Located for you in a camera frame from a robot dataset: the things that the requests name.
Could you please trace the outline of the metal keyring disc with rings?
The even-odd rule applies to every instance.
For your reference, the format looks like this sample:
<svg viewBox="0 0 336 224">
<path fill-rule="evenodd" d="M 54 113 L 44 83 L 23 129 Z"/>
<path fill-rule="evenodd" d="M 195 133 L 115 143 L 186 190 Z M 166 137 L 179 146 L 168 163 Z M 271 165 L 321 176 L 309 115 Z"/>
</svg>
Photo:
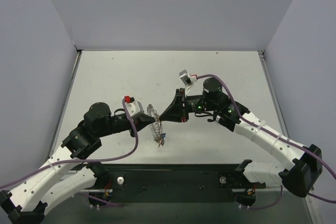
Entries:
<svg viewBox="0 0 336 224">
<path fill-rule="evenodd" d="M 158 140 L 162 139 L 161 134 L 164 133 L 162 122 L 159 119 L 160 115 L 158 114 L 158 112 L 156 111 L 156 109 L 153 107 L 152 104 L 149 104 L 147 106 L 147 114 L 156 118 L 156 123 L 150 125 L 150 130 L 152 132 L 154 141 L 158 143 Z"/>
</svg>

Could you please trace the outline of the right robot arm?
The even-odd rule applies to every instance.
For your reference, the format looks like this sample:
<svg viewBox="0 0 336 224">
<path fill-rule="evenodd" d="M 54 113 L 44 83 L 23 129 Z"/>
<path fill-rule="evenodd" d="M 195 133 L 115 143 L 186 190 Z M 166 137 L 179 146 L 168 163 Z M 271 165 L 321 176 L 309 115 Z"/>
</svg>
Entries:
<svg viewBox="0 0 336 224">
<path fill-rule="evenodd" d="M 239 169 L 250 183 L 284 186 L 295 196 L 305 198 L 322 173 L 322 151 L 316 145 L 305 146 L 269 127 L 248 108 L 233 100 L 218 77 L 207 74 L 201 95 L 187 95 L 199 78 L 183 76 L 185 88 L 177 89 L 172 103 L 160 115 L 160 121 L 184 123 L 189 114 L 209 116 L 231 132 L 251 140 L 274 157 L 275 164 L 244 161 Z"/>
</svg>

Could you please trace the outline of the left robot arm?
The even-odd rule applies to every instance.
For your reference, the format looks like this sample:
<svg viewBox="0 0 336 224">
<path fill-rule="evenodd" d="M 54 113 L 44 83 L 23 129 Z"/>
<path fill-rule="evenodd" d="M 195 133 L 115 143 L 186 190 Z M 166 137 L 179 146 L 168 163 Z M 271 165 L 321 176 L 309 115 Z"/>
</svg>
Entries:
<svg viewBox="0 0 336 224">
<path fill-rule="evenodd" d="M 41 223 L 58 204 L 90 187 L 109 187 L 112 178 L 102 161 L 89 159 L 104 136 L 138 131 L 155 122 L 140 102 L 126 97 L 111 113 L 106 103 L 90 106 L 78 126 L 57 147 L 37 173 L 23 178 L 12 190 L 1 191 L 1 208 L 11 223 Z"/>
</svg>

